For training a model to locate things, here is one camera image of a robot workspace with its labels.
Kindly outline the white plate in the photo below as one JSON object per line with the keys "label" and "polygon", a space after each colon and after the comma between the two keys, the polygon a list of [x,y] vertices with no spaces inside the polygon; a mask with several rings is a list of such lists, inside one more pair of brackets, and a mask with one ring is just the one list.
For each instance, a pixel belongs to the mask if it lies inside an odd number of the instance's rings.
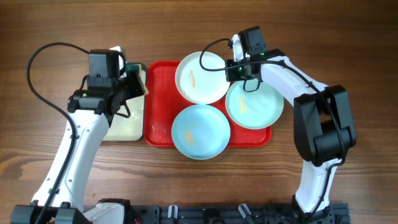
{"label": "white plate", "polygon": [[178,92],[189,102],[212,104],[227,93],[230,82],[225,71],[209,72],[200,66],[201,52],[187,55],[177,66],[175,84]]}

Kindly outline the light blue plate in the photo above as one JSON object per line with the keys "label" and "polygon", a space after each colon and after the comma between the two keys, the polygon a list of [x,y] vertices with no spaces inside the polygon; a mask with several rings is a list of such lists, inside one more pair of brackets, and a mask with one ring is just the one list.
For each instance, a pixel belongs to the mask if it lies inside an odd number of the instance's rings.
{"label": "light blue plate", "polygon": [[206,160],[227,147],[231,128],[219,109],[210,105],[192,105],[176,116],[171,135],[175,147],[184,156]]}

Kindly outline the green yellow sponge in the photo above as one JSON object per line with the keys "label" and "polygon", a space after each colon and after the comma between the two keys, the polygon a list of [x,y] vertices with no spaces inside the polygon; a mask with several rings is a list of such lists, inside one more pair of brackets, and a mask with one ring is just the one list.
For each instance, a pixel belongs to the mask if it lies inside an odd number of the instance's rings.
{"label": "green yellow sponge", "polygon": [[127,72],[138,72],[141,75],[142,73],[147,73],[147,67],[143,63],[127,63]]}

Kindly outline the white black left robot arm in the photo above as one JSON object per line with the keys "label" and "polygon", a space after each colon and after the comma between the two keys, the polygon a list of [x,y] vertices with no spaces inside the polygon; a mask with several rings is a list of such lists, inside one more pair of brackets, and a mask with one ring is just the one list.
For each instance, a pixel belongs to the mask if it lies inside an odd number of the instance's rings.
{"label": "white black left robot arm", "polygon": [[106,136],[113,113],[100,111],[105,104],[126,106],[131,98],[145,94],[142,70],[130,70],[113,81],[115,90],[101,87],[77,90],[68,102],[72,107],[62,143],[46,180],[30,205],[17,205],[11,223],[124,223],[130,203],[105,200],[83,210],[84,193],[96,152]]}

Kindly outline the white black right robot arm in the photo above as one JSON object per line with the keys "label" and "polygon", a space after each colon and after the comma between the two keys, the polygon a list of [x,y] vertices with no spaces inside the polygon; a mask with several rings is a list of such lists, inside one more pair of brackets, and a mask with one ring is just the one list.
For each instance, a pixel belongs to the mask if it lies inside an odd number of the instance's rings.
{"label": "white black right robot arm", "polygon": [[293,106],[294,143],[303,169],[292,203],[302,218],[319,216],[329,208],[334,174],[357,140],[348,92],[310,78],[279,49],[229,59],[225,65],[228,80],[256,78]]}

